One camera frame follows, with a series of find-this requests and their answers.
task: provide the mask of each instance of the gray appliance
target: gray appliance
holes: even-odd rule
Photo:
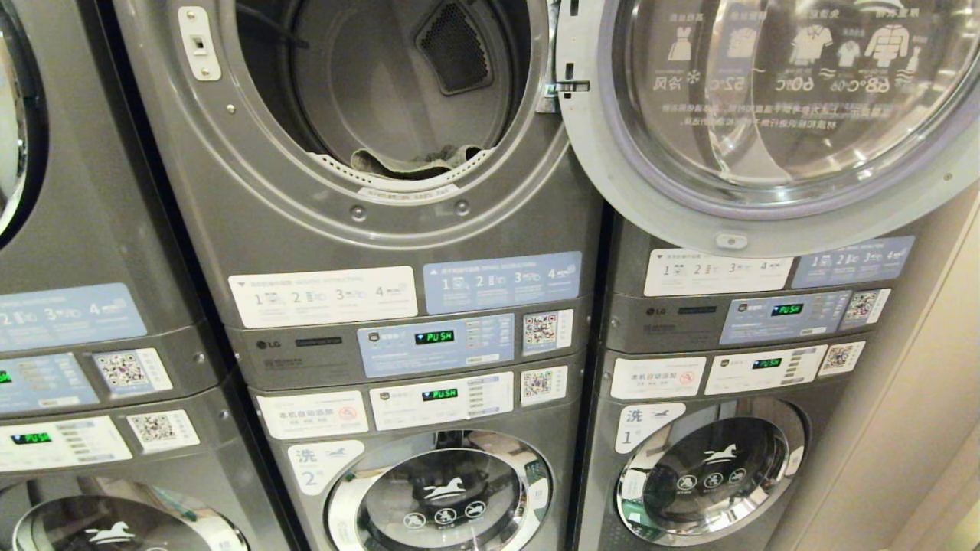
[[[909,224],[980,177],[980,5],[562,2],[571,144],[649,234],[777,258]]]
[[[0,419],[220,380],[92,2],[0,3]]]
[[[900,276],[926,224],[800,257],[749,259],[676,247],[616,217],[603,344],[668,353],[868,331],[901,300]]]
[[[477,374],[254,391],[321,551],[567,549],[584,354]]]
[[[0,422],[0,549],[295,549],[232,388]]]
[[[866,339],[606,353],[575,548],[764,549]]]
[[[557,113],[557,5],[115,7],[250,386],[584,346],[602,201]]]

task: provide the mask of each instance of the digital display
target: digital display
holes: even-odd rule
[[[803,311],[803,304],[781,304],[772,307],[773,316],[792,316]]]
[[[458,388],[444,388],[442,390],[426,390],[422,392],[422,401],[431,402],[433,400],[445,400],[446,398],[456,398],[460,395]]]
[[[752,369],[764,370],[765,368],[778,368],[783,365],[782,358],[770,358],[768,360],[755,360],[752,362]]]
[[[432,344],[434,342],[452,342],[456,340],[455,331],[429,331],[416,333],[416,344]]]
[[[32,434],[11,434],[11,440],[17,445],[22,444],[41,444],[51,441],[51,434],[47,432],[34,432]]]

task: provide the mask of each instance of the sticker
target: sticker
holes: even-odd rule
[[[145,334],[123,283],[0,296],[0,352]]]
[[[578,296],[582,253],[426,264],[429,314],[505,308]]]
[[[902,274],[914,236],[871,239],[800,259],[794,288],[847,285],[895,279]]]
[[[113,396],[132,396],[172,390],[173,383],[156,348],[92,354],[99,374]]]
[[[368,414],[359,390],[257,398],[269,435],[276,440],[368,431]]]
[[[533,356],[571,346],[575,311],[557,310],[524,316],[524,338],[521,354]]]
[[[737,299],[728,307],[721,344],[829,334],[837,330],[851,291]]]
[[[554,366],[520,374],[520,405],[531,406],[564,398],[568,366]]]
[[[841,321],[841,331],[877,324],[882,311],[885,310],[885,303],[888,302],[890,294],[892,294],[892,289],[855,291],[847,312],[844,314],[844,320]]]
[[[514,374],[502,372],[373,388],[370,405],[378,430],[438,425],[514,410]]]
[[[0,360],[0,413],[98,403],[73,354]]]
[[[358,329],[366,376],[469,368],[514,359],[514,314]]]
[[[426,203],[434,199],[448,197],[459,190],[459,187],[454,183],[450,183],[442,187],[436,187],[435,189],[414,191],[411,193],[382,191],[380,189],[374,189],[373,187],[362,187],[360,190],[358,190],[358,195],[364,195],[365,197],[370,197],[371,199],[378,199],[381,201],[397,201],[399,203]]]
[[[684,415],[684,404],[641,404],[626,406],[619,414],[615,451],[626,454],[670,422]]]
[[[242,324],[250,329],[418,315],[416,279],[411,266],[232,275],[228,285]]]
[[[820,366],[819,376],[849,373],[858,365],[860,353],[864,350],[865,341],[834,344],[827,350],[827,357]]]
[[[644,296],[710,295],[775,291],[786,285],[793,257],[730,258],[690,249],[650,253]]]
[[[694,396],[701,387],[708,358],[626,360],[616,358],[610,396],[620,400]]]
[[[327,485],[363,453],[365,446],[360,440],[296,444],[286,450],[296,483],[306,495],[322,494]]]
[[[0,426],[0,473],[132,459],[109,417]]]
[[[816,378],[827,345],[715,356],[705,394],[763,390]]]
[[[201,443],[184,410],[128,415],[125,418],[146,453],[161,452]]]
[[[790,457],[786,461],[786,476],[795,475],[796,471],[800,469],[800,463],[803,462],[803,452],[804,447],[800,446],[790,453]]]

